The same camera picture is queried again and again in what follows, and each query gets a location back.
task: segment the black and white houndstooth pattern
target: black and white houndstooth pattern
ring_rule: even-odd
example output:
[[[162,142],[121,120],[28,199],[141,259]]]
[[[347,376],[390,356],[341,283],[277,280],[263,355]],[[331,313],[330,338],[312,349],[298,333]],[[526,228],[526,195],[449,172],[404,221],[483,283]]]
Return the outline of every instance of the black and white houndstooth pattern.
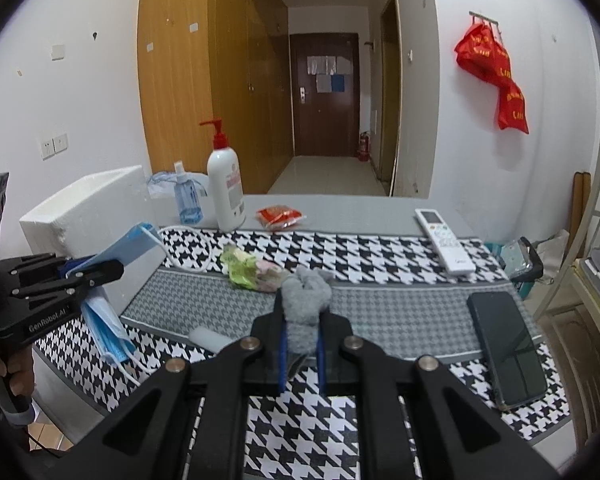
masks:
[[[196,362],[211,356],[203,349],[184,345],[126,327],[140,358],[157,368],[171,357]],[[117,368],[104,364],[82,319],[56,329],[38,341],[43,355],[77,388],[111,412],[134,386]],[[546,345],[539,347],[549,390],[543,399],[503,413],[503,420],[525,440],[531,440],[569,416],[569,406],[554,360]],[[125,364],[144,380],[145,374]],[[450,370],[488,405],[494,406],[484,360],[450,365]],[[318,391],[317,373],[302,370],[273,399],[251,397],[245,449],[245,472],[275,479],[357,479],[358,434],[353,398],[324,398]]]
[[[469,276],[449,276],[425,237],[335,235],[308,232],[267,233],[236,231],[221,233],[201,230],[211,243],[213,257],[209,271],[223,272],[219,260],[229,242],[250,254],[275,262],[285,269],[298,265],[321,268],[349,283],[493,283],[506,280],[496,259],[477,238],[460,240],[477,271]],[[162,234],[165,245],[185,267],[200,267],[208,251],[188,232],[170,230]]]

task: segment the green snack bag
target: green snack bag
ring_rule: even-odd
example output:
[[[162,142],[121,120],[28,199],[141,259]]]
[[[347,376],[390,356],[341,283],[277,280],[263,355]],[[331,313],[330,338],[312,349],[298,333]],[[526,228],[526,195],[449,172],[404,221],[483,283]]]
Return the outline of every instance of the green snack bag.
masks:
[[[220,261],[229,267],[229,279],[232,282],[249,290],[258,290],[256,286],[258,263],[255,256],[229,244],[224,247]]]

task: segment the smartphone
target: smartphone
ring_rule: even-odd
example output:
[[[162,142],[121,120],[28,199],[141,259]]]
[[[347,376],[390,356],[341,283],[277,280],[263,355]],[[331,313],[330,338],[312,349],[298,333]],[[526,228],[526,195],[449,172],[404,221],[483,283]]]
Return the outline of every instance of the smartphone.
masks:
[[[491,375],[498,409],[544,396],[546,377],[531,334],[508,292],[476,292],[467,301]]]

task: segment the gray fabric toy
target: gray fabric toy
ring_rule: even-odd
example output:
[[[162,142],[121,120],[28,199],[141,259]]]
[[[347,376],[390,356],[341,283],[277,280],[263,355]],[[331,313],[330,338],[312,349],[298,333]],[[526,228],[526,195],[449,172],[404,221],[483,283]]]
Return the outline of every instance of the gray fabric toy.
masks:
[[[320,313],[331,302],[331,286],[326,282],[331,278],[333,275],[325,270],[298,267],[282,282],[287,349],[296,358],[315,354]]]

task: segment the white foam box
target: white foam box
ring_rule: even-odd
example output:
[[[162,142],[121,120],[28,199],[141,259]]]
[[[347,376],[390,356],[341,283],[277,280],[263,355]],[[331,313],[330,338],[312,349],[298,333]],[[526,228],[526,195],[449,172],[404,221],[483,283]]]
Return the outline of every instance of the white foam box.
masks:
[[[77,180],[24,215],[20,226],[34,254],[82,258],[103,251],[140,222],[156,226],[144,171],[134,166]],[[156,247],[125,267],[122,279],[105,285],[117,314],[163,260]]]

